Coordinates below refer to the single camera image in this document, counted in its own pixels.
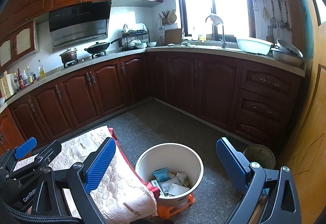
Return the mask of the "blue snack bag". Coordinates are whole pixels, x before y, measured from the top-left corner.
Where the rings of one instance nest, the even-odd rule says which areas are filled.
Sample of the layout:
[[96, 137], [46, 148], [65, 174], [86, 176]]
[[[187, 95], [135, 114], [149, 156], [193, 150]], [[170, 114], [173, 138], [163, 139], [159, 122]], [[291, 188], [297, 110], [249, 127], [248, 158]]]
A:
[[162, 183], [162, 182], [170, 180], [169, 169], [167, 167], [158, 169], [158, 170], [152, 172], [152, 174], [158, 183]]

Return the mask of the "green white tissue pack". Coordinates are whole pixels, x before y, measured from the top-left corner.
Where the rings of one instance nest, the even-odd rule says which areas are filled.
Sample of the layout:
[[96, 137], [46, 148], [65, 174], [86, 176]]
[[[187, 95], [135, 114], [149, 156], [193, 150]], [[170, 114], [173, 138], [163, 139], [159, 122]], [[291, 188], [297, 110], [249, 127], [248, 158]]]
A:
[[185, 172], [177, 172], [176, 177], [184, 187], [189, 187], [188, 176]]

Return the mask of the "grey printed foil pouch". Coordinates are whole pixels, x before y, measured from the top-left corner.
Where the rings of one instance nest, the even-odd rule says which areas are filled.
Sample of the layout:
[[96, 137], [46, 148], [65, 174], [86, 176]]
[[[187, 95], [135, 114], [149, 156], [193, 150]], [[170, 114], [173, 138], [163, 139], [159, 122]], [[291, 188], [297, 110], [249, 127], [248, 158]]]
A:
[[174, 177], [172, 179], [169, 179], [167, 181], [164, 181], [164, 182], [160, 182], [159, 185], [160, 185], [160, 188], [164, 194], [165, 197], [168, 196], [169, 194], [169, 191], [172, 187], [172, 185], [175, 184], [175, 185], [179, 185], [179, 186], [182, 186], [180, 180], [178, 177]]

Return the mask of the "white trash bucket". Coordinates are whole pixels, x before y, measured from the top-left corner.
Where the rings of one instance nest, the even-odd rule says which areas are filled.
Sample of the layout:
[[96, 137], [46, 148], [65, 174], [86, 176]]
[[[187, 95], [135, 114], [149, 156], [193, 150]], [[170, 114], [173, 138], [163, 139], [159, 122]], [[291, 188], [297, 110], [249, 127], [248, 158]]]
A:
[[189, 191], [175, 197], [160, 195], [157, 203], [162, 206], [178, 206], [199, 186], [204, 173], [200, 156], [191, 148], [177, 143], [155, 145], [147, 149], [137, 160], [135, 172], [145, 182], [155, 180], [152, 172], [167, 167], [170, 179], [177, 172], [185, 172], [189, 180]]

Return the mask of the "dirty grey bucket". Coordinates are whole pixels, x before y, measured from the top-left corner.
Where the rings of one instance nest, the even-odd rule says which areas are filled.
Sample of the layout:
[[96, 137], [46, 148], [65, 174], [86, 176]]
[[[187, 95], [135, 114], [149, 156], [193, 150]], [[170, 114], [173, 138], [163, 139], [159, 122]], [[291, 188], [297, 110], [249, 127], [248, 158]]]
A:
[[272, 151], [268, 147], [260, 144], [248, 146], [243, 151], [243, 155], [249, 162], [257, 162], [266, 169], [274, 169], [276, 164], [276, 159]]

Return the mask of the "orange plastic stool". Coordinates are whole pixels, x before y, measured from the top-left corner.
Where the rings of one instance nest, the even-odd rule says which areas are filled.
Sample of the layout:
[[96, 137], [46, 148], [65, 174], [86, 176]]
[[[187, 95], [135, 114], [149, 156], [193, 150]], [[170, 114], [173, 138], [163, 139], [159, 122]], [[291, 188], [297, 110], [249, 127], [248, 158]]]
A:
[[167, 220], [170, 219], [172, 216], [182, 212], [183, 210], [189, 208], [192, 204], [196, 201], [193, 194], [189, 194], [187, 199], [178, 206], [162, 206], [157, 204], [157, 214], [161, 219]]

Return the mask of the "cream microwave oven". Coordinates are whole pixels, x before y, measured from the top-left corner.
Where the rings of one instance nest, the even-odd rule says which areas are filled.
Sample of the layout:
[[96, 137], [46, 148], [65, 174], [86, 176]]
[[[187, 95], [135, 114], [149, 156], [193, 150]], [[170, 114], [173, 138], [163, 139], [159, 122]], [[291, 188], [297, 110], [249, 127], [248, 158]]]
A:
[[17, 85], [14, 82], [14, 74], [6, 74], [1, 78], [1, 95], [6, 99], [13, 96], [17, 91]]

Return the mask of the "red sauce bottle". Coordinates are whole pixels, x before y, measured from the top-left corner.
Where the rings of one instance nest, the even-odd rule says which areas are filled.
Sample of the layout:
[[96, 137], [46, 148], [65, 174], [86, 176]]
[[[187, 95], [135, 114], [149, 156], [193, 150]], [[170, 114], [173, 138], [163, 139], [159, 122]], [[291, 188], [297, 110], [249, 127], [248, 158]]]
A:
[[19, 68], [18, 68], [18, 81], [19, 81], [20, 89], [23, 89], [25, 84], [24, 84], [24, 79], [23, 79], [23, 76], [22, 76], [22, 72], [21, 72], [21, 70]]

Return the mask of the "yellow oil bottle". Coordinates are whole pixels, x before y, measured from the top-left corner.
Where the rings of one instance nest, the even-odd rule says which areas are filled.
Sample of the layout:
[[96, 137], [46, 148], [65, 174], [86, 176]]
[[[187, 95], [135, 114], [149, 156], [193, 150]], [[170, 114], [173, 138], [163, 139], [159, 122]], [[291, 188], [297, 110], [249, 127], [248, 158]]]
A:
[[39, 70], [40, 78], [45, 78], [46, 77], [45, 68], [41, 60], [38, 60], [38, 70]]

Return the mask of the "brown clay pot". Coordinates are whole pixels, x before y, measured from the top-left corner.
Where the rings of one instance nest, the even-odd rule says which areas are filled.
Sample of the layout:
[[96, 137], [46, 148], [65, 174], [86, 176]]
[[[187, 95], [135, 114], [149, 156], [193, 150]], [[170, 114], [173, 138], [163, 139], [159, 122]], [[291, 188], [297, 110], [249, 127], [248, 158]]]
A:
[[60, 54], [63, 64], [67, 64], [71, 61], [77, 60], [77, 49], [75, 47], [68, 48], [66, 51]]

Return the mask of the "large white basin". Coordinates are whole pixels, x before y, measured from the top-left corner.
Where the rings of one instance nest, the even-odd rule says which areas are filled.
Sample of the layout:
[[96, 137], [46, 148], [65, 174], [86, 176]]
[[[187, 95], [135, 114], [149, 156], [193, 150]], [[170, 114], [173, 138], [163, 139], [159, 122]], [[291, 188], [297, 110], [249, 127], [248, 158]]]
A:
[[257, 38], [236, 37], [239, 49], [246, 53], [267, 55], [273, 46], [273, 43]]

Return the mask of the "black wok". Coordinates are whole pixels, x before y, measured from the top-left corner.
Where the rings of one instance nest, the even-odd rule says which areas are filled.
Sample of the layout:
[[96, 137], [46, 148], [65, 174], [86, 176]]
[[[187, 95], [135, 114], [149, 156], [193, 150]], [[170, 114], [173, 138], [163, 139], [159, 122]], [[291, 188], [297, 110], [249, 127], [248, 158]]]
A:
[[111, 42], [103, 42], [103, 43], [96, 42], [94, 45], [89, 46], [87, 48], [84, 48], [84, 51], [86, 51], [87, 53], [89, 53], [91, 55], [96, 55], [98, 53], [102, 53], [102, 52], [106, 51], [106, 49], [108, 49], [110, 44], [118, 42], [121, 39], [122, 38], [118, 38], [118, 39], [115, 39], [115, 40], [113, 40]]

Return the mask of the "white bowl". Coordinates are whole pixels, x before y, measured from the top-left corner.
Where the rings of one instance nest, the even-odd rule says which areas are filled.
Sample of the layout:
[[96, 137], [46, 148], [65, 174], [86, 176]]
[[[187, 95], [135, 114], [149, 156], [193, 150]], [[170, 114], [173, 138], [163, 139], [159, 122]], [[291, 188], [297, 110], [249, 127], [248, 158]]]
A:
[[157, 42], [148, 42], [147, 47], [155, 47]]

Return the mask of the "wooden cutting board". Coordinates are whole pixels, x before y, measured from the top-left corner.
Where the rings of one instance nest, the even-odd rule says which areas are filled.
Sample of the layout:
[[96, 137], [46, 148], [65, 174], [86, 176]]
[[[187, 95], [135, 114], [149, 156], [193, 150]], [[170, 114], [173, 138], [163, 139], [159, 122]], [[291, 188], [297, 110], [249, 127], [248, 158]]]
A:
[[164, 45], [182, 43], [182, 28], [165, 31]]

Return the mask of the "black range hood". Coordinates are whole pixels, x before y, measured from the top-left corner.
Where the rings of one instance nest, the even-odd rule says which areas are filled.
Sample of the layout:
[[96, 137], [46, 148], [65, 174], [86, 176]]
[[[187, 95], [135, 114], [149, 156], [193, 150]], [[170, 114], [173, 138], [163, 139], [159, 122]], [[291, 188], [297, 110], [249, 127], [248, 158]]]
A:
[[85, 2], [49, 12], [53, 50], [108, 38], [111, 1]]

